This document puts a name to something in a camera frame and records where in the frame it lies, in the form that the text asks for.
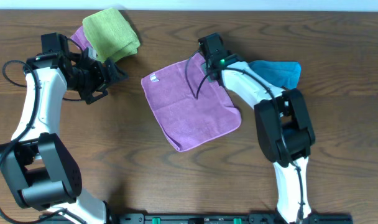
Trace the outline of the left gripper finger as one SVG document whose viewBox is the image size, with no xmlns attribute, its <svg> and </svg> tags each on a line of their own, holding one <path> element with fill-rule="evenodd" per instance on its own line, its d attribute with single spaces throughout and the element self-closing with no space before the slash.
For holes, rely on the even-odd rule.
<svg viewBox="0 0 378 224">
<path fill-rule="evenodd" d="M 95 89 L 95 88 L 85 88 L 84 89 L 84 101 L 87 105 L 94 103 L 108 95 L 106 88 Z"/>
<path fill-rule="evenodd" d="M 108 86 L 128 79 L 128 74 L 119 68 L 110 58 L 105 61 L 106 77 L 104 78 L 105 84 Z"/>
</svg>

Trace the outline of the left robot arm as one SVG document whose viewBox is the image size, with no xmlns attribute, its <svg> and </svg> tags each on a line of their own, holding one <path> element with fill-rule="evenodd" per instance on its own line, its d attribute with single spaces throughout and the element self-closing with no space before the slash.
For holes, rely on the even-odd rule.
<svg viewBox="0 0 378 224">
<path fill-rule="evenodd" d="M 112 60 L 48 53 L 23 63 L 27 94 L 20 123 L 8 143 L 0 144 L 0 175 L 18 206 L 41 212 L 39 223 L 119 223 L 108 204 L 82 186 L 78 164 L 59 136 L 67 90 L 88 104 L 127 78 Z"/>
</svg>

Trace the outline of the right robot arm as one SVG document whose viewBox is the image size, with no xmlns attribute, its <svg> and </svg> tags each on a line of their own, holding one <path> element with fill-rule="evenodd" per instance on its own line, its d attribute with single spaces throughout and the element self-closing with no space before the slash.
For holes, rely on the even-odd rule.
<svg viewBox="0 0 378 224">
<path fill-rule="evenodd" d="M 258 143 L 276 175 L 279 216 L 285 223 L 304 223 L 311 213 L 306 172 L 315 134 L 303 95 L 275 86 L 236 54 L 207 57 L 205 69 L 253 107 Z"/>
</svg>

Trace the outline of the purple microfiber cloth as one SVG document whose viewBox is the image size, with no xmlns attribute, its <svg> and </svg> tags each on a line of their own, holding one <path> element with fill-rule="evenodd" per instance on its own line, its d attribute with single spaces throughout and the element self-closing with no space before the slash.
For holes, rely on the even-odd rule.
<svg viewBox="0 0 378 224">
<path fill-rule="evenodd" d="M 226 90 L 205 81 L 198 98 L 197 88 L 205 76 L 203 56 L 195 54 L 142 78 L 147 102 L 167 141 L 178 152 L 188 151 L 236 130 L 241 114 Z"/>
</svg>

